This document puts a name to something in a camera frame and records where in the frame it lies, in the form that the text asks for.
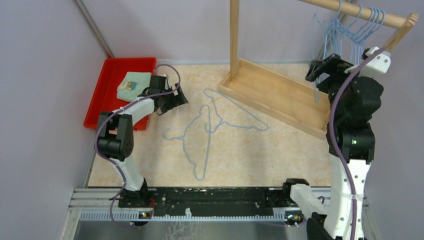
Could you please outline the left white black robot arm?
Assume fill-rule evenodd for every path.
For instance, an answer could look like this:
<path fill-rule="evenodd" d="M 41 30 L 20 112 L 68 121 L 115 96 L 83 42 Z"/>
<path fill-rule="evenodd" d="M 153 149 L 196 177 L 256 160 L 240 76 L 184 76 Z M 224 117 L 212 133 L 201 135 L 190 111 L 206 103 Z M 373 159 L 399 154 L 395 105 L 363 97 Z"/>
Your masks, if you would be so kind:
<path fill-rule="evenodd" d="M 148 87 L 130 103 L 99 114 L 94 149 L 122 177 L 123 189 L 119 196 L 130 198 L 138 207 L 146 206 L 150 200 L 146 180 L 136 169 L 132 156 L 134 125 L 152 113 L 162 115 L 187 103 L 180 80 L 171 86 L 165 74 L 153 75 Z"/>

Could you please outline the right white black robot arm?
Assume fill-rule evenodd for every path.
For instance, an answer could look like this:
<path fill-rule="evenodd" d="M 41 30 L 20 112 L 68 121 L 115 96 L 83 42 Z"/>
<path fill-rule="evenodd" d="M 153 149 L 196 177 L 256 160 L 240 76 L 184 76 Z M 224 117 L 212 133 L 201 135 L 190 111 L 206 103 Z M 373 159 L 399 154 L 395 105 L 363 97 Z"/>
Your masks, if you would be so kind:
<path fill-rule="evenodd" d="M 288 178 L 281 193 L 284 204 L 302 211 L 309 240 L 365 238 L 364 188 L 376 144 L 370 120 L 381 107 L 384 91 L 376 77 L 390 64 L 390 55 L 379 47 L 366 49 L 360 64 L 335 53 L 310 63 L 305 80 L 326 93 L 330 105 L 326 130 L 332 164 L 330 205 L 324 206 L 305 179 Z"/>

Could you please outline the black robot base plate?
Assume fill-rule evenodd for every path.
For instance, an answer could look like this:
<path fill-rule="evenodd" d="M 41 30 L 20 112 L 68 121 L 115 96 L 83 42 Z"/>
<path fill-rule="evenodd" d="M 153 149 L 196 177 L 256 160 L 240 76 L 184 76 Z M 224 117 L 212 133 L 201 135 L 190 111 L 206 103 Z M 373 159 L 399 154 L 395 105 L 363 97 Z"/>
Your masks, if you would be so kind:
<path fill-rule="evenodd" d="M 118 198 L 120 208 L 147 208 L 155 217 L 272 216 L 274 209 L 295 208 L 281 187 L 149 187 L 147 199 Z"/>

